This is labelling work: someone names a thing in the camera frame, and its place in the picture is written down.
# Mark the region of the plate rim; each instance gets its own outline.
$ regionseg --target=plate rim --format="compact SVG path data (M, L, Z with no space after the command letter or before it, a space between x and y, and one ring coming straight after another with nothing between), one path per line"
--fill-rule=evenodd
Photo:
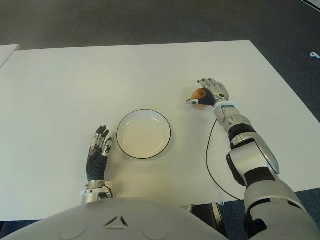
M155 112L155 113L161 115L161 116L166 120L166 122L168 123L168 125L169 125L169 130L170 130L169 140L168 140L167 144L165 145L165 147L164 147L159 153L157 153L156 155L149 156L149 157L135 157L135 156L131 156L130 154L126 153L126 152L121 148L121 146L120 146L120 144L119 144L119 140L118 140L118 130L119 130L120 124L123 122L123 120L124 120L127 116L129 116L130 114L133 114L134 112L142 111L142 110L152 111L152 112ZM134 158L134 159L150 159L150 158L153 158L153 157L155 157L155 156L158 156L159 154L161 154L161 153L167 148L167 146L168 146L169 143L170 143L170 140L171 140L171 126L170 126L170 123L169 123L168 119L166 119L166 117L163 116L160 112L157 112L157 111L152 110L152 109L138 109L138 110L135 110L135 111L132 111L132 112L128 113L127 115L125 115L125 116L122 118L122 120L120 121L120 123L119 123L119 125L118 125L118 127L117 127L117 129L116 129L116 142L118 143L119 148L120 148L120 149L122 150L122 152L124 152L126 155L128 155L129 157Z

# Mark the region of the silver robot hand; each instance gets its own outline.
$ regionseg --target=silver robot hand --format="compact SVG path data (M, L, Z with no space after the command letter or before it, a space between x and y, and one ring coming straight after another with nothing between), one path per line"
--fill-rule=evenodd
M212 78L203 78L197 82L203 87L205 96L199 99L189 99L186 101L187 104L214 106L218 102L229 100L229 93L221 82Z
M113 197L112 181L105 181L107 160L112 149L112 138L107 138L108 134L107 127L100 126L92 138L86 163L88 183L82 192L83 204Z

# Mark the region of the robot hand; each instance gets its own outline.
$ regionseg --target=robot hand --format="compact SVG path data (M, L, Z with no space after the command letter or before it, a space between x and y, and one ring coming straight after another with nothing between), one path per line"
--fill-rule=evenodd
M229 94L225 86L221 82L217 82L212 78L203 78L197 81L203 87L204 94L199 99L189 99L187 104L202 104L214 106L217 102L228 101Z
M100 126L93 136L86 163L88 182L105 179L106 164L112 148L112 138L107 138L108 133L106 126Z

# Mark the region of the white table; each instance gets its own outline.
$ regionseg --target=white table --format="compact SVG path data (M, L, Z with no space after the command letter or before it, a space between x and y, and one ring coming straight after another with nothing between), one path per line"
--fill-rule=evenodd
M18 48L19 48L19 44L0 46L0 68L5 64L8 58L10 58L11 54L15 50L18 50Z
M106 177L116 197L177 206L233 200L205 166L214 115L185 104L201 78L225 85L277 157L282 180L295 191L319 187L320 125L250 41L23 50L0 77L1 221L42 219L79 205L89 144L103 124L114 139ZM137 109L155 110L171 125L171 141L155 158L130 158L117 144L119 122ZM221 126L211 141L212 174L242 198Z

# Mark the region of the white plate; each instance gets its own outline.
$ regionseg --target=white plate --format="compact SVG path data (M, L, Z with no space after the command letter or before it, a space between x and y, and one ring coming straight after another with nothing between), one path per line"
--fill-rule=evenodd
M136 159L161 153L171 138L167 119L153 110L137 110L125 116L118 126L116 140L121 150Z

